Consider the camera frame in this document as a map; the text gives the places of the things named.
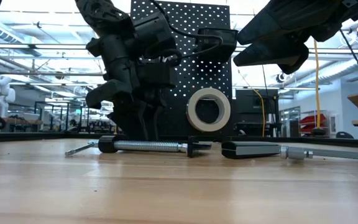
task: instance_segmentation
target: masking tape roll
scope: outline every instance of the masking tape roll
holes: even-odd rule
[[[197,116],[196,105],[200,99],[209,98],[215,100],[219,108],[219,116],[217,120],[208,124],[200,120]],[[214,88],[204,88],[198,90],[191,96],[187,105],[187,120],[197,130],[204,132],[213,132],[222,129],[229,122],[231,107],[228,98],[219,90]]]

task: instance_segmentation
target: black pegboard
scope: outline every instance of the black pegboard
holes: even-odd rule
[[[230,29],[229,6],[191,4],[182,2],[158,2],[170,16],[171,24],[184,32],[196,34],[200,28]],[[131,16],[133,20],[158,12],[148,0],[132,0]],[[172,32],[177,48],[183,55],[192,54],[196,48],[195,39]],[[186,117],[186,105],[190,97],[202,88],[215,88],[222,91],[231,102],[232,72],[231,63],[212,63],[186,58],[175,68],[178,86],[165,93],[167,109],[158,119],[159,135],[212,135],[228,136],[233,134],[233,124],[213,133],[202,133],[189,124]],[[201,100],[197,105],[198,116],[204,121],[213,121],[218,117],[218,107],[214,101]]]

